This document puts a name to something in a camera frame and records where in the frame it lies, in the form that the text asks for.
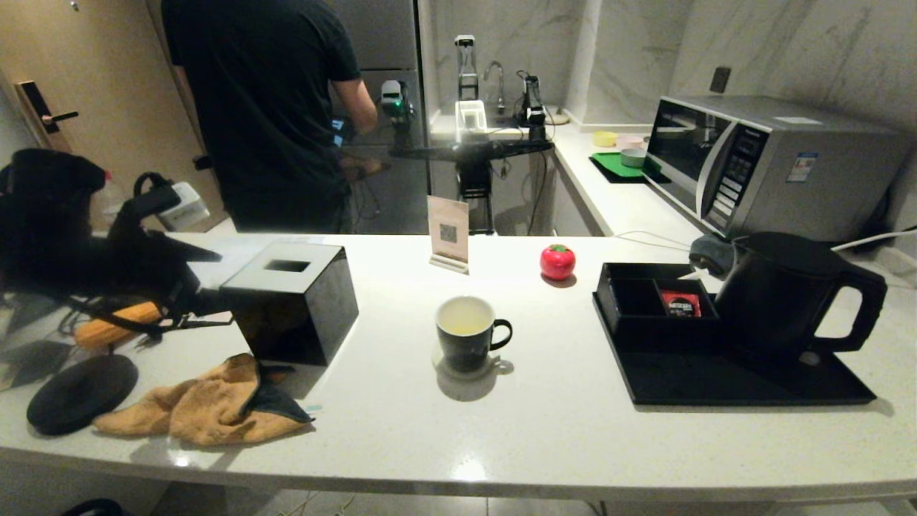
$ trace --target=red tomato-shaped timer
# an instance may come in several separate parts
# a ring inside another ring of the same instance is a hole
[[[541,252],[541,274],[547,278],[561,281],[573,274],[576,265],[576,254],[566,245],[558,243],[547,246]]]

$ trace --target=black mug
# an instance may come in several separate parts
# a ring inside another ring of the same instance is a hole
[[[509,335],[492,342],[493,329],[504,326]],[[513,338],[513,325],[494,318],[487,301],[472,296],[453,297],[436,311],[436,330],[446,365],[459,373],[473,373],[483,368],[487,353],[504,347]]]
[[[818,242],[786,233],[755,233],[735,239],[733,246],[735,265],[715,304],[735,347],[791,359],[807,351],[856,351],[863,346],[885,301],[885,278]],[[844,286],[863,296],[850,334],[816,337]]]

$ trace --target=person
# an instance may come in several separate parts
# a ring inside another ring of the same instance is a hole
[[[350,231],[328,83],[358,133],[378,124],[344,27],[321,0],[163,0],[171,62],[190,86],[239,231]]]

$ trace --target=kitchen counter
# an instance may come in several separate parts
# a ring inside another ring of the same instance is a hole
[[[220,250],[252,238],[179,237]],[[863,350],[841,355],[878,395],[873,403],[638,408],[591,291],[603,262],[684,263],[684,251],[566,238],[578,256],[576,281],[558,288],[538,273],[539,252],[555,238],[474,237],[467,276],[428,264],[423,236],[321,240],[346,246],[360,314],[332,365],[320,377],[321,368],[298,366],[299,385],[288,386],[316,417],[314,431],[214,449],[90,429],[45,438],[25,422],[34,385],[0,393],[0,457],[191,482],[417,494],[720,501],[917,493],[917,306],[914,290],[893,276]],[[436,307],[462,293],[486,298],[514,326],[501,351],[504,374],[473,386],[437,378],[431,362]],[[855,309],[845,301],[837,315]],[[48,333],[29,331],[8,345]],[[125,404],[246,350],[235,325],[122,345],[117,353],[140,371]]]
[[[437,115],[429,125],[431,140],[454,141],[455,118],[448,115]],[[520,130],[527,138],[526,129],[491,129],[492,139],[520,138]],[[620,133],[621,136],[646,136],[644,134]],[[577,194],[586,205],[605,236],[639,231],[634,235],[641,240],[664,242],[652,235],[665,237],[690,244],[701,236],[681,214],[647,185],[611,184],[589,161],[595,152],[608,152],[613,149],[598,147],[592,144],[589,132],[580,132],[574,123],[562,126],[547,126],[547,136],[555,145],[555,154],[577,190]]]

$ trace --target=yellow bowl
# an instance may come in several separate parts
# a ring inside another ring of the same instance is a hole
[[[618,141],[618,133],[607,130],[597,130],[592,133],[592,143],[598,147],[614,147]]]

